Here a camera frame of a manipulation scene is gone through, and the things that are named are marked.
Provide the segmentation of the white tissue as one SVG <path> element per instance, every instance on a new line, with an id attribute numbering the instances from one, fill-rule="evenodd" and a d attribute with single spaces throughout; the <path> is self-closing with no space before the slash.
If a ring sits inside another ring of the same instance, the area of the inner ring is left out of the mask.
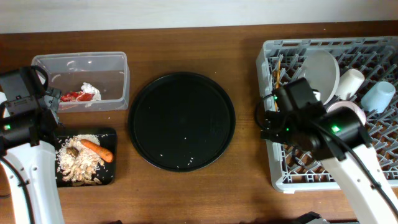
<path id="1" fill-rule="evenodd" d="M 93 85 L 90 83 L 84 82 L 83 85 L 81 86 L 81 90 L 83 91 L 84 95 L 84 100 L 85 101 L 99 101 L 101 100 L 101 93 L 100 91 L 95 88 Z"/>

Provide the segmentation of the brown pine cone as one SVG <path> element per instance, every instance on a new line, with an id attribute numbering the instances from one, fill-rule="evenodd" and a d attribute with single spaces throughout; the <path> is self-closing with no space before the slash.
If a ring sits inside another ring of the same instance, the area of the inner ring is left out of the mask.
<path id="1" fill-rule="evenodd" d="M 66 152 L 67 152 L 68 155 L 72 156 L 75 159 L 78 157 L 78 155 L 80 153 L 79 150 L 77 148 L 73 147 L 73 146 L 67 147 L 66 148 Z"/>

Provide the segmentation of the wooden chopstick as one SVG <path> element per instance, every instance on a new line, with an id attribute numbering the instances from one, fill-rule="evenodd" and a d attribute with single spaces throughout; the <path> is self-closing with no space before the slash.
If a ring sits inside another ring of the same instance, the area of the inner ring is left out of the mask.
<path id="1" fill-rule="evenodd" d="M 279 80 L 280 80 L 280 60 L 278 60 L 277 63 L 277 68 L 274 72 L 274 77 L 275 77 L 275 90 L 279 88 Z M 274 96 L 274 106 L 275 106 L 275 110 L 278 111 L 278 106 L 277 106 L 277 102 L 276 102 L 276 96 Z"/>

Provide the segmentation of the orange carrot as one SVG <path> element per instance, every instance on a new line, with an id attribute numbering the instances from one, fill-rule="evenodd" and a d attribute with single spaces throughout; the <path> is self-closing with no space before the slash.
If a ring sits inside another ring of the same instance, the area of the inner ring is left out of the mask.
<path id="1" fill-rule="evenodd" d="M 110 150 L 86 139 L 82 139 L 80 142 L 83 146 L 97 153 L 97 155 L 99 155 L 105 162 L 111 163 L 114 161 L 114 154 Z"/>

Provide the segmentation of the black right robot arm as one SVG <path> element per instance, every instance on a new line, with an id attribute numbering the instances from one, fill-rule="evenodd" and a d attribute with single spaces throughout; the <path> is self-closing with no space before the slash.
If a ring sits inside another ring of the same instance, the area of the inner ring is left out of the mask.
<path id="1" fill-rule="evenodd" d="M 379 165 L 370 135 L 356 115 L 343 107 L 327 112 L 305 78 L 266 96 L 278 111 L 254 119 L 264 140 L 308 151 L 333 177 L 360 223 L 397 223 L 397 197 Z"/>

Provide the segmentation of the red snack wrapper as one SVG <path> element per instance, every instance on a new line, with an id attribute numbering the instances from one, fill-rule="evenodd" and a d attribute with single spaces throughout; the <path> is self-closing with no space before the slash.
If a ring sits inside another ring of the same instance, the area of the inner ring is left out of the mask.
<path id="1" fill-rule="evenodd" d="M 60 97 L 61 102 L 91 101 L 94 94 L 84 93 L 82 91 L 69 92 Z"/>

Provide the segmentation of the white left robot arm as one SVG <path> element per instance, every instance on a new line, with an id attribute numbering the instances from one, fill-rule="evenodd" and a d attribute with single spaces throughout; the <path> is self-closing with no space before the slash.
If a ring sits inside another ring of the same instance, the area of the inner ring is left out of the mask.
<path id="1" fill-rule="evenodd" d="M 1 74 L 1 165 L 16 223 L 63 223 L 55 176 L 61 92 L 31 65 Z"/>

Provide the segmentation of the grey round plate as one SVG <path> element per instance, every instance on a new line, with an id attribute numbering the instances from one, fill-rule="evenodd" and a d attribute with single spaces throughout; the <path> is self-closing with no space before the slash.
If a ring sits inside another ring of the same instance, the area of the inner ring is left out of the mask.
<path id="1" fill-rule="evenodd" d="M 325 105 L 335 95 L 340 81 L 340 68 L 331 53 L 324 50 L 311 52 L 304 60 L 298 78 L 305 78 L 309 85 L 320 92 Z"/>

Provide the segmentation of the pink bowl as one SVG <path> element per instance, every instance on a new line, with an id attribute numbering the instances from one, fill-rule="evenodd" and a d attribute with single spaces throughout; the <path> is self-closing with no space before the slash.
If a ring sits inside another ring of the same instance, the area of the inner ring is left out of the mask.
<path id="1" fill-rule="evenodd" d="M 343 108 L 343 107 L 349 108 L 352 111 L 354 111 L 356 113 L 357 117 L 359 118 L 359 120 L 361 121 L 361 123 L 363 125 L 366 124 L 366 115 L 365 115 L 364 111 L 356 103 L 353 103 L 351 101 L 337 101 L 335 103 L 332 103 L 326 109 L 326 111 L 329 113 L 329 112 L 332 112 L 334 110 L 337 110 L 337 109 Z"/>

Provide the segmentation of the rice and nutshell pile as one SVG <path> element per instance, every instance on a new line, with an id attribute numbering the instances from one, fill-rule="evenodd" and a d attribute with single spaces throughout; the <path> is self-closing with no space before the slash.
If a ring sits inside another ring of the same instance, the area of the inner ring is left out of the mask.
<path id="1" fill-rule="evenodd" d="M 80 140 L 86 139 L 95 144 L 100 144 L 97 136 L 92 134 L 80 134 L 67 137 L 61 143 L 60 149 L 56 151 L 55 164 L 56 171 L 62 175 L 61 180 L 64 184 L 71 184 L 74 187 L 82 185 L 103 185 L 104 178 L 100 177 L 99 170 L 104 168 L 105 161 L 97 153 L 83 146 Z M 66 152 L 67 147 L 75 147 L 79 150 L 79 155 L 75 159 Z"/>

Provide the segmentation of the light blue cup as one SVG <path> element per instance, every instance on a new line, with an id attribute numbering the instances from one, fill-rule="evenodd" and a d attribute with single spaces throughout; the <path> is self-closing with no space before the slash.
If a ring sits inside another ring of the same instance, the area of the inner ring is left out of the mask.
<path id="1" fill-rule="evenodd" d="M 389 82 L 377 82 L 361 99 L 361 106 L 365 111 L 382 113 L 391 102 L 396 89 Z"/>

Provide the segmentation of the white cup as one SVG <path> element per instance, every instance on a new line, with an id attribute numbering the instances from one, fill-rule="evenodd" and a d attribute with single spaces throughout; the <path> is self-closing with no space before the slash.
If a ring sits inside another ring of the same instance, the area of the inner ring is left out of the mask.
<path id="1" fill-rule="evenodd" d="M 359 70 L 353 68 L 347 70 L 340 77 L 335 95 L 341 100 L 348 100 L 358 91 L 364 80 L 365 77 Z"/>

